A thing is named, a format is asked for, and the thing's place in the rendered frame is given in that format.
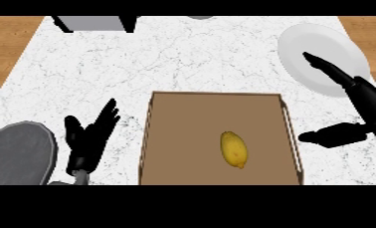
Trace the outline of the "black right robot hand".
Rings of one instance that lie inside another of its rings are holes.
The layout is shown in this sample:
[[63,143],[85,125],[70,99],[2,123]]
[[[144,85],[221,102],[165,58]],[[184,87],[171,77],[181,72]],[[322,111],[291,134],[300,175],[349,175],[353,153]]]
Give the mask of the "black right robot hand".
[[342,87],[352,106],[364,123],[342,122],[308,131],[297,136],[297,140],[321,145],[325,148],[337,147],[367,139],[367,134],[376,135],[376,87],[359,77],[350,77],[331,63],[302,53],[309,66],[319,70],[331,81]]

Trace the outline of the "dark grey round pan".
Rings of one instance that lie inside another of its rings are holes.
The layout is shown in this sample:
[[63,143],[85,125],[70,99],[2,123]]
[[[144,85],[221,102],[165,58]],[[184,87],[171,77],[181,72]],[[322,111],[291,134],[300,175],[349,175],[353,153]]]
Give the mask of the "dark grey round pan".
[[0,128],[0,185],[45,185],[57,160],[54,134],[33,121]]

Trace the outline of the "yellow lemon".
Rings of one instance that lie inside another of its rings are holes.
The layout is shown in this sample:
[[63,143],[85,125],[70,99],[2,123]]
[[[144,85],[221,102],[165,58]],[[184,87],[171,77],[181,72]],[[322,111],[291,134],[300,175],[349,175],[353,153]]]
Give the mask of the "yellow lemon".
[[247,160],[247,150],[241,138],[231,131],[225,131],[219,136],[219,150],[227,164],[243,168]]

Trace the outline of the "grey and black appliance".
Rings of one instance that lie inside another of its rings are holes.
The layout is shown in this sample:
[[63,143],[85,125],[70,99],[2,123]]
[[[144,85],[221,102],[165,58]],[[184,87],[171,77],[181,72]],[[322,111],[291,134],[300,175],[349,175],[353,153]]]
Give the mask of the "grey and black appliance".
[[64,33],[75,31],[135,31],[138,16],[53,16]]

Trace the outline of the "white plate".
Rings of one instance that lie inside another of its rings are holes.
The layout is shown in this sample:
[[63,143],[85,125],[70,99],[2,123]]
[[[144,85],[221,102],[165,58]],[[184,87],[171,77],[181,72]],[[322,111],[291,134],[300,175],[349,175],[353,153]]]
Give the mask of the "white plate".
[[345,98],[340,85],[321,70],[311,67],[302,53],[322,59],[349,77],[359,76],[370,80],[368,62],[358,46],[336,30],[311,23],[289,27],[277,40],[280,63],[294,81],[321,95]]

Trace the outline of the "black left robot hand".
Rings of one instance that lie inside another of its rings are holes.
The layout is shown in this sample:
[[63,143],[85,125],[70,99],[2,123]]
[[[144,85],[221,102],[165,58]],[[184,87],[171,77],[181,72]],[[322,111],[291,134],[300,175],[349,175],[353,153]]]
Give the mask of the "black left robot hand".
[[64,140],[70,148],[66,167],[69,175],[73,175],[79,170],[87,173],[95,170],[107,140],[120,119],[117,112],[116,101],[109,100],[95,121],[87,126],[81,126],[78,119],[72,115],[64,117]]

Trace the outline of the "brown wooden tray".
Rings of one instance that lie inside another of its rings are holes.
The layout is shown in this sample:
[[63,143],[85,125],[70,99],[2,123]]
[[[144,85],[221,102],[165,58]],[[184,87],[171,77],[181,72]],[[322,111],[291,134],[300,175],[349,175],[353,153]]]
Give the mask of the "brown wooden tray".
[[[230,166],[219,135],[244,141],[244,167]],[[302,165],[284,101],[278,94],[154,92],[140,157],[140,183],[302,183]]]

